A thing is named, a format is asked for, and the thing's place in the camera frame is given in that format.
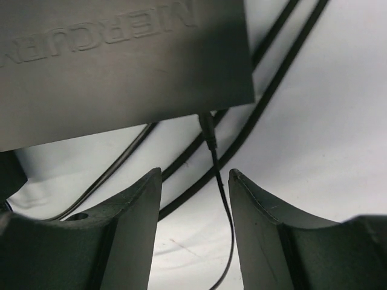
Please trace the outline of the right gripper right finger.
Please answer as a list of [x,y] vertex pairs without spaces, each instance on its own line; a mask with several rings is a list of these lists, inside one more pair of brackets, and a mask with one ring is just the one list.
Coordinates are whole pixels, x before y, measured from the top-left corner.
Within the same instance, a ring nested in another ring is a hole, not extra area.
[[386,288],[386,216],[324,219],[236,169],[229,193],[245,289]]

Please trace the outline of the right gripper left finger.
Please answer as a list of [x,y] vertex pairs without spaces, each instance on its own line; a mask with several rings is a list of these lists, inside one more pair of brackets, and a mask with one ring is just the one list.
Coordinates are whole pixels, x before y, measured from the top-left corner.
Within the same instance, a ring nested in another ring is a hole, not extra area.
[[161,170],[64,221],[1,214],[2,289],[146,289]]

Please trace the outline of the black network switch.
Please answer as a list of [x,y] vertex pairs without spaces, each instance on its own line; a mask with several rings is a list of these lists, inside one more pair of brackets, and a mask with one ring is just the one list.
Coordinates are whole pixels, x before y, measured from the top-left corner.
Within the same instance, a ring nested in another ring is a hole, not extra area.
[[1,150],[255,99],[243,1],[2,1]]

